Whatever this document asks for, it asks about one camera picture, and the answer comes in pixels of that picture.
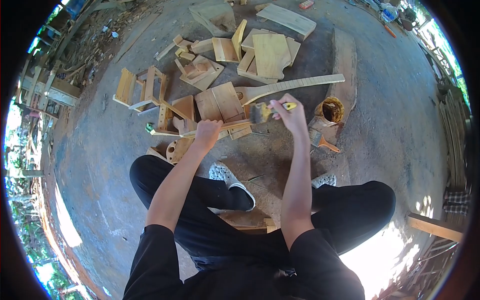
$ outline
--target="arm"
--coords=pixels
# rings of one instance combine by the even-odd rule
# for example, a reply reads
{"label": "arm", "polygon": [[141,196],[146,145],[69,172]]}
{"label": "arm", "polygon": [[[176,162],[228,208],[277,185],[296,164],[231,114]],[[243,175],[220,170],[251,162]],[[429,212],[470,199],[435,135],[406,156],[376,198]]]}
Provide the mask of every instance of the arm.
{"label": "arm", "polygon": [[[295,102],[297,107],[287,111],[281,105]],[[282,119],[285,127],[293,135],[293,159],[283,192],[280,221],[282,233],[290,250],[293,242],[303,232],[313,229],[311,220],[312,183],[310,177],[310,138],[303,105],[290,94],[285,94],[279,101],[270,101],[270,108],[278,113],[274,119]]]}
{"label": "arm", "polygon": [[209,120],[198,123],[195,141],[165,177],[153,196],[145,226],[158,224],[172,232],[175,230],[195,172],[203,157],[215,145],[222,123]]}

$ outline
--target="checkered cloth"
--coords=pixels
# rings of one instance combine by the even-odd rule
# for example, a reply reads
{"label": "checkered cloth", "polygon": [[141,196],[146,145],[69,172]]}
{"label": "checkered cloth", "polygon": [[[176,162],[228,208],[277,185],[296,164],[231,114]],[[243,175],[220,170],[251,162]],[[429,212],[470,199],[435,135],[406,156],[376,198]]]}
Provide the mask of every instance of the checkered cloth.
{"label": "checkered cloth", "polygon": [[444,211],[454,214],[467,215],[471,194],[469,192],[446,192]]}

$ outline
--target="white slipper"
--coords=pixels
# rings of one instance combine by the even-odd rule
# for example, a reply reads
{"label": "white slipper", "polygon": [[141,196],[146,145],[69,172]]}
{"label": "white slipper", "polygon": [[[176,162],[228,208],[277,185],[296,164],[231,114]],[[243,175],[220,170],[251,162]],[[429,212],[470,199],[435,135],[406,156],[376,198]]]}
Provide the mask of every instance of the white slipper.
{"label": "white slipper", "polygon": [[249,212],[255,207],[255,197],[247,190],[243,183],[241,183],[237,177],[233,175],[232,171],[230,171],[230,169],[224,163],[219,161],[213,163],[208,170],[208,178],[225,181],[225,184],[229,190],[234,186],[241,188],[250,196],[253,201],[253,207],[247,211]]}
{"label": "white slipper", "polygon": [[316,189],[321,187],[324,184],[328,184],[331,186],[336,186],[336,176],[335,174],[325,173],[320,175],[319,177],[312,180],[312,186]]}

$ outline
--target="wooden post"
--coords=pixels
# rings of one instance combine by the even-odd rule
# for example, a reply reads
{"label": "wooden post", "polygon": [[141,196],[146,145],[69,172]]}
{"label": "wooden post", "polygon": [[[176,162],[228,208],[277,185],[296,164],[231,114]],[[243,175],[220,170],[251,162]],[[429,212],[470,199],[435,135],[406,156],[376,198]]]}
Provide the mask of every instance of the wooden post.
{"label": "wooden post", "polygon": [[460,242],[462,240],[462,230],[444,221],[430,219],[426,216],[410,213],[407,216],[408,225],[413,228],[420,229],[422,231],[436,235],[437,237],[449,239],[452,241]]}

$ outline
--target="paintbrush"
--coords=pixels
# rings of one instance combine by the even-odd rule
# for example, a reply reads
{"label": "paintbrush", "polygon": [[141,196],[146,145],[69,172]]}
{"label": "paintbrush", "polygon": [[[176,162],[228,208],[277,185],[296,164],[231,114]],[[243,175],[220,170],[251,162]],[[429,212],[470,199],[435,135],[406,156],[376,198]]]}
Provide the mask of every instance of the paintbrush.
{"label": "paintbrush", "polygon": [[[286,110],[291,110],[297,107],[297,103],[285,102],[282,106]],[[265,123],[268,120],[268,116],[275,112],[276,110],[268,108],[265,102],[250,104],[250,122],[252,124]]]}

